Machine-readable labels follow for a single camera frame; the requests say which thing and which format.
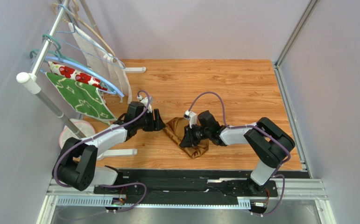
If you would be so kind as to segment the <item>brown satin napkin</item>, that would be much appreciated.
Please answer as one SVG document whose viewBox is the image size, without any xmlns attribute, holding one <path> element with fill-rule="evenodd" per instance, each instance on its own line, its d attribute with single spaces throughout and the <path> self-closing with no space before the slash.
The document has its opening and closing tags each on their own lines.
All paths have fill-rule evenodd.
<svg viewBox="0 0 360 224">
<path fill-rule="evenodd" d="M 196 147 L 180 147 L 180 143 L 184 138 L 184 128 L 189 121 L 182 117 L 175 117 L 168 121 L 163 129 L 165 134 L 191 159 L 201 157 L 209 150 L 209 140 L 202 140 Z"/>
</svg>

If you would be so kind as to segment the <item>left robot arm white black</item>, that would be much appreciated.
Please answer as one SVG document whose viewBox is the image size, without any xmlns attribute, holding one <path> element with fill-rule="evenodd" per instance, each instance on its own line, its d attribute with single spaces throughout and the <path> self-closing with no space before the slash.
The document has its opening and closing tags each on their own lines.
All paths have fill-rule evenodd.
<svg viewBox="0 0 360 224">
<path fill-rule="evenodd" d="M 52 177 L 62 187 L 79 191 L 90 185 L 111 186 L 118 178 L 114 168 L 96 166 L 112 147 L 135 136 L 138 130 L 160 131 L 165 127 L 158 109 L 133 101 L 127 112 L 119 116 L 107 129 L 88 138 L 68 138 L 52 170 Z"/>
</svg>

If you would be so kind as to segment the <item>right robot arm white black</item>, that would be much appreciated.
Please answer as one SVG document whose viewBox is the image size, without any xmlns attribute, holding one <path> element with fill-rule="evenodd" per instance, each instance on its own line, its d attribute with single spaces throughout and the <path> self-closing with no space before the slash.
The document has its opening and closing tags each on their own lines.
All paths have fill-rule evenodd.
<svg viewBox="0 0 360 224">
<path fill-rule="evenodd" d="M 295 148 L 294 140 L 269 118 L 244 126 L 220 125 L 209 111 L 197 115 L 186 111 L 184 118 L 189 124 L 184 128 L 180 147 L 195 147 L 202 140 L 210 140 L 214 145 L 250 145 L 259 162 L 252 171 L 249 182 L 254 187 L 263 187 L 279 167 L 290 159 Z"/>
</svg>

